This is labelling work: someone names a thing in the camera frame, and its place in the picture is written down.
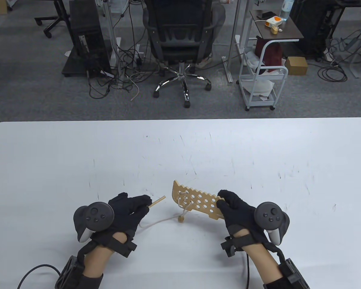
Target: forearm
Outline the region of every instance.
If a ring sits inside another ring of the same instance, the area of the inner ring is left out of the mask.
[[[250,234],[249,230],[243,229],[235,234],[240,237]],[[269,284],[283,277],[278,269],[278,263],[262,244],[254,244],[242,248],[252,259],[264,284]]]
[[[113,237],[120,243],[124,244],[125,242],[127,242],[127,236],[124,233],[115,233]],[[113,253],[115,252],[109,248],[97,246],[92,252],[88,253],[85,256],[85,268],[83,275],[88,278],[101,277]]]

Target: black office chair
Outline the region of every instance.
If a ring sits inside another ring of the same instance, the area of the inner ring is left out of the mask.
[[[50,25],[48,25],[43,30],[45,36],[47,36],[48,38],[52,37],[52,34],[50,32],[51,29],[54,28],[57,25],[57,23],[59,23],[60,21],[64,21],[67,24],[67,26],[69,26],[69,14],[67,14],[67,11],[64,7],[63,0],[50,0],[50,1],[54,2],[55,9],[56,9],[56,12],[58,15],[35,18],[36,24],[39,26],[41,26],[43,24],[43,22],[42,22],[43,20],[54,20],[54,22],[52,22]]]
[[[212,0],[146,0],[143,24],[148,31],[151,53],[160,62],[179,63],[178,71],[164,66],[175,76],[162,81],[153,97],[159,97],[159,89],[175,80],[181,81],[184,92],[184,107],[190,107],[186,76],[204,80],[205,90],[211,90],[211,81],[187,71],[208,57],[212,50],[213,30],[211,23]]]

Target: white table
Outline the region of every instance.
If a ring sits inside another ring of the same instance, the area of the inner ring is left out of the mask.
[[[72,216],[117,193],[167,199],[143,225],[181,212],[172,183],[274,201],[291,225],[282,242],[312,288],[361,289],[361,118],[0,123],[0,289],[32,267],[60,270],[80,248]],[[220,248],[222,220],[198,212],[138,229],[101,288],[244,288],[242,258]],[[23,289],[51,289],[33,272]],[[250,288],[262,282],[251,265]]]

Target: chrome chair base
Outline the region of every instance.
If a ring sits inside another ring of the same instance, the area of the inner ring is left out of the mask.
[[[179,63],[179,71],[175,71],[173,70],[171,67],[168,66],[164,66],[163,68],[167,71],[170,71],[171,73],[174,73],[175,76],[168,78],[167,80],[162,81],[161,83],[158,84],[158,86],[156,87],[154,93],[153,93],[153,97],[158,98],[159,97],[159,90],[161,87],[163,87],[164,85],[166,85],[167,83],[173,82],[175,80],[179,80],[182,83],[183,86],[183,94],[184,94],[184,107],[185,108],[189,108],[190,107],[190,97],[189,97],[189,89],[187,88],[187,82],[186,82],[186,77],[193,77],[196,79],[200,79],[205,81],[207,84],[205,86],[205,90],[210,91],[211,90],[211,81],[209,81],[206,77],[203,76],[199,76],[197,74],[191,74],[191,73],[187,73],[187,70],[191,67],[192,65],[189,64],[186,68],[184,66],[184,62],[180,62]]]

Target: black glove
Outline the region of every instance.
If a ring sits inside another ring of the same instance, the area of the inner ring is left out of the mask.
[[[256,242],[269,242],[264,230],[255,223],[254,207],[242,201],[242,199],[232,191],[221,190],[218,193],[218,197],[225,199],[224,201],[217,201],[217,208],[222,212],[225,218],[226,228],[231,236],[245,228],[250,231]]]
[[[148,206],[152,203],[151,198],[145,194],[133,198],[128,198],[127,193],[117,195],[108,202],[115,215],[112,225],[104,231],[93,233],[91,239],[107,247],[114,233],[123,232],[127,235],[127,242],[131,241],[140,221],[149,212]]]

